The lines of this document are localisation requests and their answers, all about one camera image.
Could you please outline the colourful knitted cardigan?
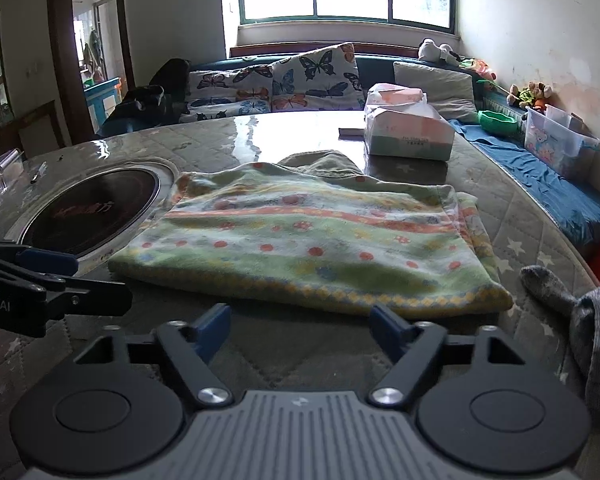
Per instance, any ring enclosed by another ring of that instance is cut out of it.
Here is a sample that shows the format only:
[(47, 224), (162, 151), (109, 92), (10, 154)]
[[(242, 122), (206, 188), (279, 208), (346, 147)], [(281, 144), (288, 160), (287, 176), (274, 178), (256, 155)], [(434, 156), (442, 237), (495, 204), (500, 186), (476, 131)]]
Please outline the colourful knitted cardigan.
[(108, 262), (211, 295), (404, 318), (512, 306), (474, 196), (386, 182), (337, 152), (186, 172), (168, 206)]

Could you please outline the black clothes pile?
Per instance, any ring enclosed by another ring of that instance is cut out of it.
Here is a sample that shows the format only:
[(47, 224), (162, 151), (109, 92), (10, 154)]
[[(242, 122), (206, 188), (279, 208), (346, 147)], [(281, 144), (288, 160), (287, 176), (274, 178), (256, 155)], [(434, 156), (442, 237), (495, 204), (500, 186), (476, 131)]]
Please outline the black clothes pile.
[(126, 92), (122, 102), (99, 128), (101, 139), (148, 128), (177, 124), (187, 113), (185, 103), (190, 64), (171, 58), (158, 69), (147, 86)]

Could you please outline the round black induction cooktop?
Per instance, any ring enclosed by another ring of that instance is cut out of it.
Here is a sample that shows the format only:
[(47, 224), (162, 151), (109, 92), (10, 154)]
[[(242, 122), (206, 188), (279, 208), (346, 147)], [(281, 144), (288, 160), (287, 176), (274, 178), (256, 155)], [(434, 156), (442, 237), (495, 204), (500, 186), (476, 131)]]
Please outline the round black induction cooktop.
[(83, 257), (123, 233), (158, 191), (157, 175), (146, 169), (115, 169), (89, 177), (36, 214), (21, 243)]

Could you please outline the black pen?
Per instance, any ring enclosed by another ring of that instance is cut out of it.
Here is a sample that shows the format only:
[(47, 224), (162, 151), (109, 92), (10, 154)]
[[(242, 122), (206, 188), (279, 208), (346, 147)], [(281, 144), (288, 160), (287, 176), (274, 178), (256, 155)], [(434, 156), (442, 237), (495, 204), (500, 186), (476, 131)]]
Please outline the black pen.
[(46, 169), (47, 169), (47, 162), (42, 162), (42, 164), (40, 166), (38, 166), (38, 168), (35, 169), (35, 172), (32, 174), (31, 179), (30, 179), (30, 185), (35, 185), (36, 182), (38, 182), (46, 173)]

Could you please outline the blue white cabinet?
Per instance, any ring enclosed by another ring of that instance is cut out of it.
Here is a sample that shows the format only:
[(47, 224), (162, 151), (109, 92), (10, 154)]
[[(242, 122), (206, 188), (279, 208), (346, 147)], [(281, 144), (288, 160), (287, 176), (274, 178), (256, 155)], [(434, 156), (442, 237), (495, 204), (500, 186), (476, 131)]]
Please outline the blue white cabinet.
[(84, 88), (84, 98), (94, 133), (99, 132), (100, 127), (121, 102), (121, 87), (121, 79), (114, 77)]

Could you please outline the grey sock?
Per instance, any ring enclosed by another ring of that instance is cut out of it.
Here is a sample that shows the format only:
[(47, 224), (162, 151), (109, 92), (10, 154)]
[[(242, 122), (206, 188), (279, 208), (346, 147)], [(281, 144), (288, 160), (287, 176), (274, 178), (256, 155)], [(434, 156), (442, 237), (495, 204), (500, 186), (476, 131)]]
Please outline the grey sock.
[(548, 311), (556, 327), (566, 332), (583, 379), (584, 402), (600, 425), (600, 287), (577, 298), (544, 266), (525, 266), (520, 280), (532, 299)]

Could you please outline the blue bench cushion cover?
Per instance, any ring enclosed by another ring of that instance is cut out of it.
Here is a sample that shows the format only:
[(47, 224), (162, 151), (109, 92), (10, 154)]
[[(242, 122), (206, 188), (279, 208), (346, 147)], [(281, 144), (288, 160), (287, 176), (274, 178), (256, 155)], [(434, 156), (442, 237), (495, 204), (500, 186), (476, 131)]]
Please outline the blue bench cushion cover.
[(479, 125), (457, 119), (450, 124), (516, 180), (574, 246), (600, 244), (600, 193), (592, 186), (564, 179), (518, 143), (492, 136)]

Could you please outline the near pink tissue pack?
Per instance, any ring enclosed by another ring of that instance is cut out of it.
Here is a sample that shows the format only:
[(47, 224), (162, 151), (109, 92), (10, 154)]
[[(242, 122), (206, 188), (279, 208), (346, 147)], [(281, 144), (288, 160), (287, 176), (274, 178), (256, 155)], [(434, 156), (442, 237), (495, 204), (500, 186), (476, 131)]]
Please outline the near pink tissue pack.
[(447, 162), (454, 128), (427, 101), (419, 88), (374, 84), (364, 107), (364, 141), (374, 156)]

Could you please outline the small flat grey box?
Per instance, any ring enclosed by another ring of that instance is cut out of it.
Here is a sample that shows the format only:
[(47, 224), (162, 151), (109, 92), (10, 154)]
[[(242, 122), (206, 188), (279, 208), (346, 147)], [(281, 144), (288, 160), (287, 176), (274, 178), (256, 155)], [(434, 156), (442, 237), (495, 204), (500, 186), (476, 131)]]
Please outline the small flat grey box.
[(338, 133), (340, 138), (362, 138), (365, 133), (364, 128), (339, 128)]

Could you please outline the small butterfly pillow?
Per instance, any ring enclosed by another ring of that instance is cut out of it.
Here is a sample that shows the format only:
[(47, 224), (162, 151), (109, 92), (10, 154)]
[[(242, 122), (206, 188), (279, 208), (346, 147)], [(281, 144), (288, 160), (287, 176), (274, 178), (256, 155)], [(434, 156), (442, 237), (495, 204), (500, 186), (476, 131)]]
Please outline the small butterfly pillow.
[(271, 111), (273, 73), (268, 65), (239, 70), (193, 70), (180, 122), (202, 122)]

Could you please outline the clear plastic storage bin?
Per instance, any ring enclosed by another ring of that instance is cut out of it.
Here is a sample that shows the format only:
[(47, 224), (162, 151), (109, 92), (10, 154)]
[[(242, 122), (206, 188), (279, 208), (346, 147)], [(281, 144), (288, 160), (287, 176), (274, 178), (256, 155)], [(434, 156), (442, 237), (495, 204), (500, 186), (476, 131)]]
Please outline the clear plastic storage bin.
[(569, 129), (535, 110), (527, 110), (524, 147), (563, 178), (584, 181), (600, 150), (600, 140)]

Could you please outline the grey plain pillow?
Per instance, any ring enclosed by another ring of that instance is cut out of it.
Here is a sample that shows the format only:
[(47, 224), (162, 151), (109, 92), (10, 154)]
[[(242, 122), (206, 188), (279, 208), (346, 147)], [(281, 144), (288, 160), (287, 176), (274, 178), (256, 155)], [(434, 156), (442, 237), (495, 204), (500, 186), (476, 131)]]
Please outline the grey plain pillow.
[(446, 120), (478, 122), (474, 80), (470, 75), (422, 64), (394, 62), (394, 81), (400, 86), (422, 89), (427, 102)]

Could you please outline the brown plush toys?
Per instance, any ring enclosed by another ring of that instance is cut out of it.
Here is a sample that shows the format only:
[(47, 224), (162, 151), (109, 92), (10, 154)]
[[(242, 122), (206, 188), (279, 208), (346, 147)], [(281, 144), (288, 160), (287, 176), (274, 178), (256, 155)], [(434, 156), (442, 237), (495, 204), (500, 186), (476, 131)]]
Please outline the brown plush toys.
[(530, 110), (544, 113), (552, 96), (554, 96), (554, 90), (551, 86), (544, 82), (530, 81), (524, 88), (512, 84), (506, 96), (506, 103), (508, 106), (518, 107), (521, 110), (530, 108)]

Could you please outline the large butterfly pillow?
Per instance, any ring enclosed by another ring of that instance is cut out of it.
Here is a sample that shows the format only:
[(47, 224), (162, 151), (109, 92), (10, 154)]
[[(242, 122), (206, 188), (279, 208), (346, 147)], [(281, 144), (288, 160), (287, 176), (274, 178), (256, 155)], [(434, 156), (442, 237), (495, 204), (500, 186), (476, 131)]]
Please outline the large butterfly pillow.
[(304, 52), (270, 65), (273, 112), (362, 110), (362, 88), (350, 42)]

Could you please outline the white plush toy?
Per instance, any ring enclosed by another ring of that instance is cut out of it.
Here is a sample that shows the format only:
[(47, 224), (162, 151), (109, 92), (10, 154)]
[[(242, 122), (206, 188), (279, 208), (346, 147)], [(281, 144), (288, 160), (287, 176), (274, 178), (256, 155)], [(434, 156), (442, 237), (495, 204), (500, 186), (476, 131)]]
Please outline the white plush toy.
[(460, 56), (456, 54), (449, 44), (440, 44), (438, 46), (434, 40), (426, 38), (418, 47), (419, 61), (428, 63), (446, 64), (449, 66), (459, 66)]

